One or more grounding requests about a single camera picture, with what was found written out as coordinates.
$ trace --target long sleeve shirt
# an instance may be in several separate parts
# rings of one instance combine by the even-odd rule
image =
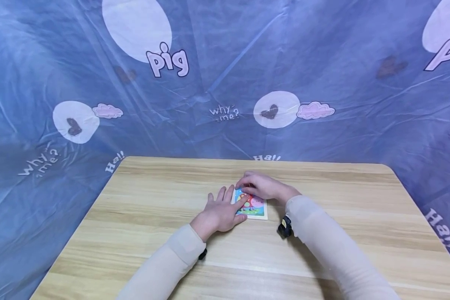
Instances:
[[[346,300],[399,300],[358,245],[322,208],[295,196],[285,208],[298,237],[328,270]],[[133,275],[117,300],[166,300],[206,244],[190,225],[176,231]]]

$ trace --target picture card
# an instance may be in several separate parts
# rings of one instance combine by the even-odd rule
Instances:
[[[242,189],[235,190],[232,204],[247,195],[247,193],[242,192]],[[242,208],[239,209],[237,215],[245,214],[249,219],[268,220],[267,200],[254,195],[249,196],[250,198],[245,202]]]

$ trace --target plastic sheet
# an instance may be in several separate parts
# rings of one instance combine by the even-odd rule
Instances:
[[[450,252],[450,0],[0,1],[0,299],[129,155],[386,164]]]

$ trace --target white cartoon cloud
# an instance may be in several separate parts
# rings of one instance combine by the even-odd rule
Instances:
[[[123,111],[120,108],[114,107],[111,104],[99,103],[96,107],[92,108],[93,113],[99,118],[116,119],[123,116]]]
[[[300,100],[295,94],[286,91],[274,91],[264,95],[253,108],[257,123],[266,128],[282,128],[297,118]]]
[[[328,104],[313,101],[310,104],[301,105],[298,108],[297,117],[305,120],[316,120],[319,118],[325,118],[335,113],[335,108],[330,107]]]
[[[161,53],[172,44],[168,17],[156,0],[103,0],[102,16],[110,35],[125,53],[148,63],[147,51]]]
[[[423,29],[422,44],[430,53],[437,53],[450,39],[450,0],[442,0]]]
[[[58,132],[74,143],[88,142],[100,125],[100,119],[92,108],[78,101],[59,103],[52,117]]]

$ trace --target wooden table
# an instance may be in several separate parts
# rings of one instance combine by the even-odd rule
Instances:
[[[384,165],[128,157],[32,299],[114,299],[139,266],[203,209],[207,193],[257,170],[313,198],[405,299],[450,299],[450,255]],[[298,239],[281,240],[283,209],[208,243],[171,299],[341,299]]]

